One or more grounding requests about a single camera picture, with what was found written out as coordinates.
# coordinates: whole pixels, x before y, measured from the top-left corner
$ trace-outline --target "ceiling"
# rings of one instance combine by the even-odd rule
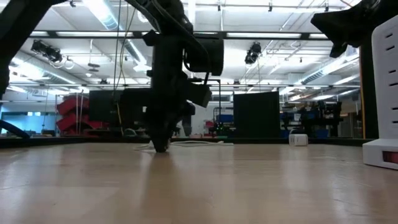
[[[112,11],[119,16],[119,1],[109,1]],[[188,15],[188,2],[183,0],[185,13]],[[53,6],[42,19],[36,30],[105,30],[104,25],[86,7],[83,1],[74,1],[76,7],[70,7],[69,3]],[[273,0],[273,11],[268,12],[269,1],[264,0],[221,0],[221,11],[217,10],[217,0],[194,0],[195,10],[189,18],[194,18],[195,31],[245,31],[245,32],[319,32],[310,23],[315,11],[323,12],[328,2],[331,10],[346,9],[347,5],[339,0]],[[350,4],[356,4],[358,0],[346,0]],[[7,1],[0,0],[0,11]],[[120,24],[127,27],[132,16],[133,8],[122,1]],[[130,30],[151,30],[148,22],[140,21],[138,13],[135,13]],[[22,46],[21,52],[32,55],[30,50],[33,39],[28,39]],[[138,51],[148,61],[152,61],[152,47],[145,45],[141,39],[132,40]],[[260,40],[263,49],[262,57],[257,66],[249,68],[244,63],[247,50],[252,46],[253,40],[225,40],[224,70],[221,76],[222,83],[250,84],[294,84],[292,77],[303,77],[309,71],[316,70],[326,63],[331,63],[329,53],[332,43],[330,41],[286,41],[286,40]],[[72,59],[75,66],[72,69],[65,67],[57,69],[53,73],[67,79],[73,79],[75,83],[98,83],[107,78],[113,83],[115,74],[115,59],[119,57],[121,44],[114,39],[93,40],[93,50],[90,56],[90,39],[43,39],[43,42],[61,50],[64,56]],[[137,65],[127,52],[127,61],[123,62],[123,71],[126,83],[147,83],[149,79],[145,72],[137,72],[133,68]],[[48,63],[42,56],[35,55],[26,63]],[[101,65],[99,72],[91,73],[88,77],[88,63]],[[119,76],[119,61],[116,65],[116,75]],[[323,78],[319,78],[313,85],[331,85],[338,80],[351,77],[359,73],[358,63],[351,63],[342,69],[334,70]],[[358,78],[345,84],[358,85]]]

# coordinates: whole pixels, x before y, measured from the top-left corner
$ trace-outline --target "black partition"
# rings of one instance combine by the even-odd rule
[[[234,95],[237,138],[279,138],[279,92]]]

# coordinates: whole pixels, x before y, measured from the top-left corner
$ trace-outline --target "white machine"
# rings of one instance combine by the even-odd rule
[[[398,170],[398,16],[372,36],[380,139],[363,145],[365,164]]]

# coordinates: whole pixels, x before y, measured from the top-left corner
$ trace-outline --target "wooden floor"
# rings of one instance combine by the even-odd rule
[[[0,223],[398,223],[398,172],[358,147],[134,146],[0,151]]]

